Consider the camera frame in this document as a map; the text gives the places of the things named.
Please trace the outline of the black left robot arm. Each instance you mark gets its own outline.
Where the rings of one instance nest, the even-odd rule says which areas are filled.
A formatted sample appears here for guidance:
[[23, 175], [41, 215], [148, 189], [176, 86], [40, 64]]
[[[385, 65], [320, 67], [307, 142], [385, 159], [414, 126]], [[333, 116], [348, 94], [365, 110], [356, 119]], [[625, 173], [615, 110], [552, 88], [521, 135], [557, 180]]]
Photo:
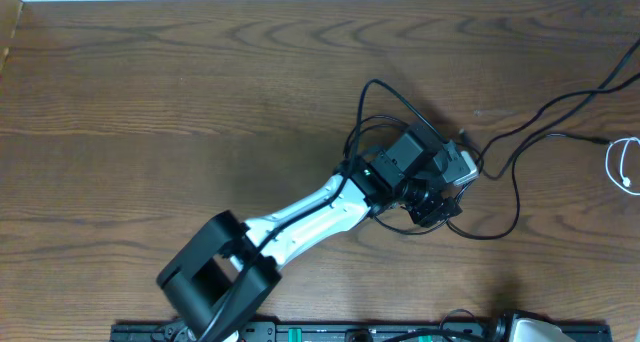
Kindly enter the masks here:
[[293, 259], [395, 205], [431, 227], [460, 214], [443, 192], [476, 178], [477, 166], [453, 141], [419, 125], [387, 149], [343, 161], [316, 192], [292, 205], [239, 221], [212, 217], [159, 273], [156, 282], [199, 341], [237, 336]]

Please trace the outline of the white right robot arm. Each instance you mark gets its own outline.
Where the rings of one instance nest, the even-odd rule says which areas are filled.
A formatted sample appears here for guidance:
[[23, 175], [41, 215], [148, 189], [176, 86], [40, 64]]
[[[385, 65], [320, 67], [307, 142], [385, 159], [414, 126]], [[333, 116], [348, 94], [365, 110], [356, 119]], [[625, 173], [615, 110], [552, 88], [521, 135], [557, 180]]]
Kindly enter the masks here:
[[487, 339], [490, 342], [574, 342], [559, 326], [541, 315], [513, 309], [494, 320]]

